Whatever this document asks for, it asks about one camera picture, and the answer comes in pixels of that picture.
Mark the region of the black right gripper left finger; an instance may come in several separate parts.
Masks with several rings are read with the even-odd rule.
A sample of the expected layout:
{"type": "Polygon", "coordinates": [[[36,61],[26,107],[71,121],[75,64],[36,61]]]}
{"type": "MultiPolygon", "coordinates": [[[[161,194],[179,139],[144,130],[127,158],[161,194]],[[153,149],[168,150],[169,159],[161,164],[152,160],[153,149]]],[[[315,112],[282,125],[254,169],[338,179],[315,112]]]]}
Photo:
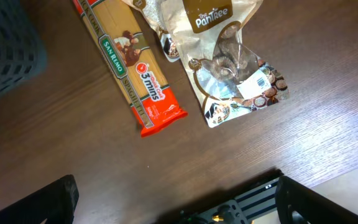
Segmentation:
{"type": "Polygon", "coordinates": [[[72,174],[0,210],[0,223],[72,224],[79,191],[72,174]]]}

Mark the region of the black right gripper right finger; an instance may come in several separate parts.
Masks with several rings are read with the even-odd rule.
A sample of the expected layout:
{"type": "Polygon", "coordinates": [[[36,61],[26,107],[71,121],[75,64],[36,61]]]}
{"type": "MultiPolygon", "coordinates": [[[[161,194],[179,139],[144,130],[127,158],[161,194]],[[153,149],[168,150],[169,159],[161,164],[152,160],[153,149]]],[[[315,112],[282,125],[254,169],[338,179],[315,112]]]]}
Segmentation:
{"type": "Polygon", "coordinates": [[[280,223],[353,224],[358,215],[283,175],[275,192],[280,223]]]}

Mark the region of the beige Pantree mushroom pouch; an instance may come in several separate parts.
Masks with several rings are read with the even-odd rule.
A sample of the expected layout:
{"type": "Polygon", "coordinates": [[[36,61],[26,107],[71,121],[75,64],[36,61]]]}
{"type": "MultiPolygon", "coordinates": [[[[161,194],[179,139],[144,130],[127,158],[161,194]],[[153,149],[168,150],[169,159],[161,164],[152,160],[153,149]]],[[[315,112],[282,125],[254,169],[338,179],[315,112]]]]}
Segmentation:
{"type": "Polygon", "coordinates": [[[283,75],[249,50],[241,30],[260,0],[163,1],[165,26],[209,127],[286,100],[283,75]]]}

